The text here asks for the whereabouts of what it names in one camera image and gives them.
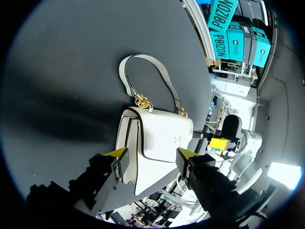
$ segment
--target gold logo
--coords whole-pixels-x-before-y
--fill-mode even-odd
[[[178,148],[181,143],[181,135],[174,137],[174,138],[175,138],[175,142],[174,142],[175,148]]]

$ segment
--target yellow block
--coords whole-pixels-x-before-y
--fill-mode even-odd
[[[197,153],[194,153],[194,152],[189,151],[187,149],[182,149],[180,147],[178,148],[178,150],[181,152],[181,154],[183,154],[183,156],[186,158],[186,160],[188,160],[190,157],[193,157],[193,156],[200,156]]]
[[[210,147],[220,150],[225,150],[228,140],[225,138],[212,138],[210,141]]]
[[[113,156],[116,157],[117,160],[120,159],[121,156],[123,156],[123,154],[127,151],[126,147],[123,147],[121,149],[117,149],[115,151],[112,151],[110,153],[104,154],[104,156]]]

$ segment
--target handbag strap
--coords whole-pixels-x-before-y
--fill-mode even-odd
[[[165,65],[157,58],[155,58],[151,55],[148,55],[148,54],[144,54],[144,53],[135,54],[135,55],[131,55],[131,56],[124,58],[121,61],[120,66],[119,66],[120,79],[122,80],[124,86],[126,87],[127,94],[129,96],[135,98],[136,105],[138,105],[140,108],[149,108],[149,112],[153,111],[153,104],[150,101],[148,101],[148,99],[146,97],[144,97],[141,93],[138,93],[138,91],[134,88],[133,84],[131,83],[131,81],[126,73],[126,65],[131,58],[141,58],[141,59],[147,60],[158,69],[164,82],[166,83],[167,87],[170,89],[170,91],[173,95],[173,98],[175,101],[175,106],[178,110],[178,114],[187,117],[187,113],[180,106],[179,95],[178,95],[175,87],[173,86],[172,79],[171,79],[170,74],[169,74],[167,68],[165,67]]]

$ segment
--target teal box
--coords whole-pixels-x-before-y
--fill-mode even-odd
[[[255,27],[252,27],[252,29],[257,38],[257,48],[253,65],[263,68],[267,61],[271,45],[263,30]]]
[[[243,61],[244,33],[238,22],[232,21],[227,29],[230,60]]]
[[[210,30],[215,56],[217,59],[229,59],[227,33]]]
[[[215,0],[208,26],[218,32],[226,32],[237,4],[238,0]]]

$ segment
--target white cabinet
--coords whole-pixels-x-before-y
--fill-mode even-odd
[[[239,84],[238,82],[226,82],[225,92],[247,97],[250,85]]]
[[[218,89],[220,92],[226,92],[230,94],[235,94],[238,96],[247,97],[250,91],[250,83],[245,81],[231,81],[225,78],[217,78],[212,84]]]

